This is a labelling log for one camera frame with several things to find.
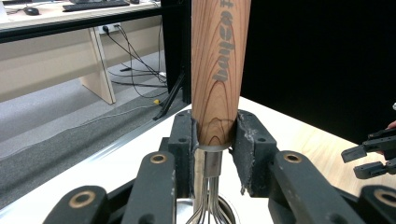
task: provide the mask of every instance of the desk leg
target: desk leg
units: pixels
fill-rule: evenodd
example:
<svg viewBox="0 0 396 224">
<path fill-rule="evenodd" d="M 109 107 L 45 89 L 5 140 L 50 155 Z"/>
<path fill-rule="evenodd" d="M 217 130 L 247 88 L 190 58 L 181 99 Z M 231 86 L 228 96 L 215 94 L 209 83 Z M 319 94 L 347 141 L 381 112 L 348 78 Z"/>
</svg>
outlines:
<svg viewBox="0 0 396 224">
<path fill-rule="evenodd" d="M 98 62 L 98 72 L 85 77 L 80 77 L 79 81 L 83 86 L 88 88 L 90 91 L 93 91 L 108 104 L 112 105 L 116 103 L 116 97 L 114 95 L 113 86 L 111 85 L 111 80 L 108 76 L 102 41 L 97 27 L 90 28 L 89 32 L 91 33 L 92 49 L 94 50 Z"/>
</svg>

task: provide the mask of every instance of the power outlet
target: power outlet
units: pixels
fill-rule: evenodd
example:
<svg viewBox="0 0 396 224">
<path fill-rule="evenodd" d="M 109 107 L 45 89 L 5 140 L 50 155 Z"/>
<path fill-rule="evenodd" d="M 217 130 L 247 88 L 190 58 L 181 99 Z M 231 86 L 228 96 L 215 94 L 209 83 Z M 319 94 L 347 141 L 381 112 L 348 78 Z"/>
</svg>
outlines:
<svg viewBox="0 0 396 224">
<path fill-rule="evenodd" d="M 121 25 L 121 23 L 117 22 L 117 23 L 112 23 L 112 24 L 108 24 L 108 25 L 98 26 L 99 35 L 105 35 L 106 34 L 106 32 L 103 30 L 104 26 L 107 26 L 108 31 L 110 33 L 113 33 L 113 32 L 119 31 L 119 28 L 117 28 L 117 26 L 120 26 L 120 25 Z"/>
</svg>

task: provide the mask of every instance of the desk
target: desk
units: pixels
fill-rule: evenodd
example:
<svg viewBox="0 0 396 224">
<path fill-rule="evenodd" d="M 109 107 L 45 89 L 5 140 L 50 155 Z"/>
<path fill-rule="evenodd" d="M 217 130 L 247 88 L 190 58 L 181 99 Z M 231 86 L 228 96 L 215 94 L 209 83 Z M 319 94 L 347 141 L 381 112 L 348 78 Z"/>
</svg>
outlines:
<svg viewBox="0 0 396 224">
<path fill-rule="evenodd" d="M 141 3 L 128 7 L 101 8 L 77 12 L 63 12 L 64 5 L 70 2 L 38 3 L 36 6 L 41 15 L 27 16 L 23 11 L 8 16 L 9 22 L 1 23 L 0 32 L 14 36 L 12 31 L 23 31 L 31 28 L 36 30 L 28 33 L 35 35 L 44 32 L 43 36 L 24 38 L 0 45 L 0 102 L 21 96 L 32 91 L 38 91 L 67 80 L 79 77 L 81 84 L 96 93 L 109 104 L 116 102 L 111 80 L 107 73 L 107 65 L 115 62 L 123 63 L 129 57 L 114 43 L 103 45 L 97 27 L 79 29 L 73 32 L 57 33 L 46 26 L 58 24 L 61 29 L 64 24 L 71 22 L 85 24 L 85 20 L 99 20 L 106 22 L 107 17 L 122 15 L 143 9 L 159 7 L 157 3 Z M 7 6 L 7 8 L 23 8 L 24 5 Z M 158 50 L 158 31 L 160 20 L 145 19 L 128 31 L 140 32 L 140 38 L 133 39 L 140 54 L 148 54 Z"/>
<path fill-rule="evenodd" d="M 352 168 L 368 161 L 381 160 L 369 154 L 362 160 L 344 164 L 341 151 L 354 144 L 323 132 L 297 119 L 285 116 L 263 105 L 240 98 L 239 108 L 254 113 L 271 135 L 280 150 L 294 150 L 305 154 L 334 186 L 359 195 L 364 185 L 396 185 L 396 178 L 382 175 L 369 180 L 359 180 Z M 71 189 L 84 185 L 97 185 L 110 192 L 135 178 L 145 155 L 158 150 L 162 137 L 169 136 L 174 117 L 136 137 L 119 148 L 108 147 L 73 168 L 54 177 L 15 203 L 0 211 L 0 223 L 41 223 L 52 207 Z M 272 222 L 266 199 L 250 199 L 239 193 L 240 182 L 232 157 L 223 153 L 219 193 L 236 209 L 241 223 L 251 220 Z"/>
</svg>

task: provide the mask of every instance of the black backdrop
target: black backdrop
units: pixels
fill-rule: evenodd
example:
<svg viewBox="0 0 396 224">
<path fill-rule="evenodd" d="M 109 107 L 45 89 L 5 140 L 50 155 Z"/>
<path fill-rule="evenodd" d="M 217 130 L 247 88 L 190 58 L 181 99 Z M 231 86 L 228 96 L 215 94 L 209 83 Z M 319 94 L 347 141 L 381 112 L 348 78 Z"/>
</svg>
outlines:
<svg viewBox="0 0 396 224">
<path fill-rule="evenodd" d="M 252 0 L 242 96 L 361 144 L 396 119 L 394 1 Z"/>
</svg>

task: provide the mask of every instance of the gray carpet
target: gray carpet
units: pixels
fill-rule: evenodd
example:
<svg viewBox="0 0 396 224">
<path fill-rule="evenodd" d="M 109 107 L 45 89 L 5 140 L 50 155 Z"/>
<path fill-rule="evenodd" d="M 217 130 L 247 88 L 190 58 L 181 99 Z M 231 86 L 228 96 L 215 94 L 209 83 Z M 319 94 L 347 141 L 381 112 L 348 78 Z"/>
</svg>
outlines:
<svg viewBox="0 0 396 224">
<path fill-rule="evenodd" d="M 145 96 L 157 95 L 165 90 L 157 89 Z M 179 94 L 167 116 L 186 106 L 181 98 Z M 152 99 L 139 97 L 105 113 L 100 117 L 102 119 L 93 119 L 76 128 L 65 130 L 0 161 L 0 208 L 16 201 L 130 131 L 147 123 L 155 125 L 152 118 L 160 110 L 161 107 L 152 103 Z"/>
</svg>

